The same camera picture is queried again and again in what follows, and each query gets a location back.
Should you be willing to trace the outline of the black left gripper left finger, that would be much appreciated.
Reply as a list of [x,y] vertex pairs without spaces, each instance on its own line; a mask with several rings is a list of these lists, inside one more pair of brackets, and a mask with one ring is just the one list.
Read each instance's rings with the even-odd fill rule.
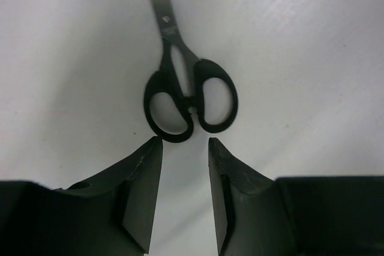
[[1,182],[2,255],[146,255],[163,157],[153,137],[67,189]]

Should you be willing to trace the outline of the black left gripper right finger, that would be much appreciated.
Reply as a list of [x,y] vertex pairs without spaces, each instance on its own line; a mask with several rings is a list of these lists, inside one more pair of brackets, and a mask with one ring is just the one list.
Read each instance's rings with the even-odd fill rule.
[[208,144],[220,255],[382,255],[383,177],[272,180]]

